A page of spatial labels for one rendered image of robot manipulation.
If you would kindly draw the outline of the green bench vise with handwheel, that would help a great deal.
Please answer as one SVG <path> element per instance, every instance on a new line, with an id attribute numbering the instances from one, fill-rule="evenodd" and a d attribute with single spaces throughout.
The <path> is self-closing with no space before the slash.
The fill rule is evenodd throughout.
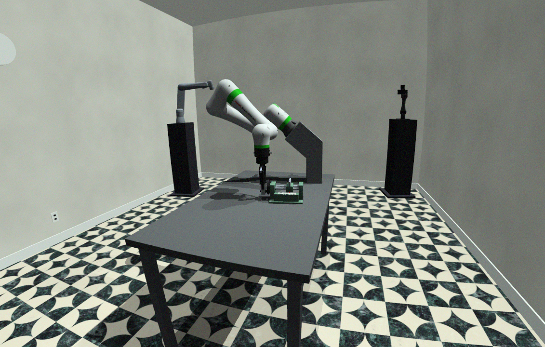
<path id="1" fill-rule="evenodd" d="M 269 195 L 269 203 L 281 203 L 281 204 L 303 204 L 303 182 L 299 182 L 299 185 L 293 185 L 290 183 L 286 185 L 276 185 L 276 181 L 267 180 L 265 192 Z M 286 189 L 289 193 L 277 193 L 276 189 Z M 298 190 L 299 193 L 290 193 L 294 190 Z"/>

